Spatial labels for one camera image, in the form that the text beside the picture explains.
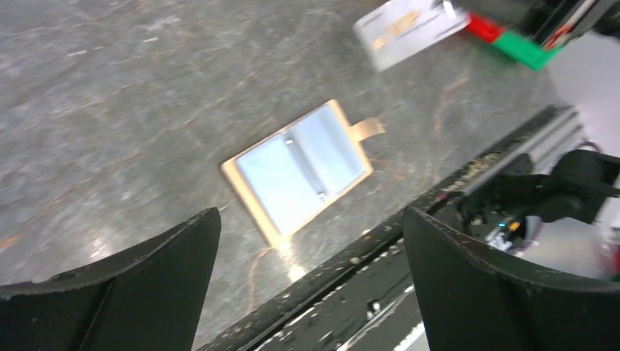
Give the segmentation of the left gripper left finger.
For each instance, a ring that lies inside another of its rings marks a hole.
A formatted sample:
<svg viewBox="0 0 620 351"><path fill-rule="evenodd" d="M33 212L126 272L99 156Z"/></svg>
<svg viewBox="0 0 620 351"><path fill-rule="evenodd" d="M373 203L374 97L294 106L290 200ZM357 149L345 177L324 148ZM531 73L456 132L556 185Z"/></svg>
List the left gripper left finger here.
<svg viewBox="0 0 620 351"><path fill-rule="evenodd" d="M221 217L209 208L95 263L1 287L3 350L190 350Z"/></svg>

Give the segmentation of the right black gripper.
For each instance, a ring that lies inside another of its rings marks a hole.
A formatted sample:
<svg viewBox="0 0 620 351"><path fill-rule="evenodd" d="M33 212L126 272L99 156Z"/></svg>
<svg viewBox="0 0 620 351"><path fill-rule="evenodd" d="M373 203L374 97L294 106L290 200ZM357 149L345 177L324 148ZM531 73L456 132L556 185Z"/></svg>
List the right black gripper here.
<svg viewBox="0 0 620 351"><path fill-rule="evenodd" d="M619 39L617 0L455 0L453 6L549 49L588 31Z"/></svg>

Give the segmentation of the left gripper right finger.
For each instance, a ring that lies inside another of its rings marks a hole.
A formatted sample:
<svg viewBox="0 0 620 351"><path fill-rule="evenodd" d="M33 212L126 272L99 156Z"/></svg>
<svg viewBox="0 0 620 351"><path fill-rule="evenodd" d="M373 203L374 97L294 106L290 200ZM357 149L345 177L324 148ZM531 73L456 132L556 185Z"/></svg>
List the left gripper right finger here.
<svg viewBox="0 0 620 351"><path fill-rule="evenodd" d="M432 350L617 350L619 284L531 263L418 208L402 230Z"/></svg>

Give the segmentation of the white credit card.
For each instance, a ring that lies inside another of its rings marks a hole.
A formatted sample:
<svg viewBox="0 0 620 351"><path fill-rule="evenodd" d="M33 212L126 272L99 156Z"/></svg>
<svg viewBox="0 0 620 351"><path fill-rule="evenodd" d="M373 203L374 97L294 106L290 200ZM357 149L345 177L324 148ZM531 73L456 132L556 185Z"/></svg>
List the white credit card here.
<svg viewBox="0 0 620 351"><path fill-rule="evenodd" d="M470 14L451 1L392 0L353 26L375 70L382 72L463 30Z"/></svg>

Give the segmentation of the beige leather card holder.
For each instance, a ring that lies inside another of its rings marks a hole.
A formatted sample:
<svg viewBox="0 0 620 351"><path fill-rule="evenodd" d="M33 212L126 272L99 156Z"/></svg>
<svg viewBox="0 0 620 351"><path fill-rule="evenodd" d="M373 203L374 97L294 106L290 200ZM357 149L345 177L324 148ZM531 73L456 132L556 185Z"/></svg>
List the beige leather card holder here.
<svg viewBox="0 0 620 351"><path fill-rule="evenodd" d="M377 117L351 124L331 99L222 163L221 170L272 247L374 171L362 141Z"/></svg>

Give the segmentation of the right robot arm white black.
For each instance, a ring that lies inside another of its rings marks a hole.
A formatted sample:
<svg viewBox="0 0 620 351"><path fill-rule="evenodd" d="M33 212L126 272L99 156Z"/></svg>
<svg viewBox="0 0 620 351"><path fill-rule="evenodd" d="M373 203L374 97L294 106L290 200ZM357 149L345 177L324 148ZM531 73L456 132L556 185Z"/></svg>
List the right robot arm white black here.
<svg viewBox="0 0 620 351"><path fill-rule="evenodd" d="M455 1L470 15L468 30L511 59L543 68L565 45L595 31L619 38L618 1ZM619 158L596 151L571 151L548 175L502 171L481 189L460 198L458 229L479 237L476 219L512 238L526 217L543 222L572 218L590 224L609 197Z"/></svg>

